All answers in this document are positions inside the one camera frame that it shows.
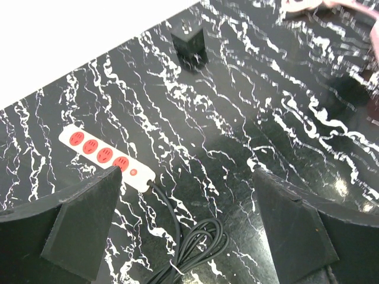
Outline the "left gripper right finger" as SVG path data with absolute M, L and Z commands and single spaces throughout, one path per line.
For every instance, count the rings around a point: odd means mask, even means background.
M 378 216 L 263 169 L 253 185 L 280 283 L 378 283 Z

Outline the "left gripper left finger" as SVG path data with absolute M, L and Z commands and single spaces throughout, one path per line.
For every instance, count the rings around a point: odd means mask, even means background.
M 120 168 L 111 166 L 1 211 L 1 280 L 95 281 L 121 181 Z

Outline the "pink power strip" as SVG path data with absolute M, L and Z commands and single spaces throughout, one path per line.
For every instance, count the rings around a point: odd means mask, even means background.
M 373 25 L 370 31 L 370 40 L 371 40 L 372 49 L 374 51 L 375 59 L 377 63 L 379 61 L 378 26 L 379 26 L 379 21 L 376 20 L 375 24 Z

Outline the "white red-socket power strip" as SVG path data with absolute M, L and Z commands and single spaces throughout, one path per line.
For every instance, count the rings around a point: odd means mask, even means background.
M 146 192 L 149 188 L 147 183 L 156 178 L 156 173 L 145 164 L 73 124 L 65 126 L 58 139 L 103 169 L 118 166 L 121 169 L 123 182 L 138 192 Z

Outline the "black cube socket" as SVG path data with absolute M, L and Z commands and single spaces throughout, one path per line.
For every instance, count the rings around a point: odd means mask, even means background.
M 171 29 L 171 38 L 180 65 L 188 72 L 199 72 L 208 62 L 204 28 L 197 21 L 182 19 Z

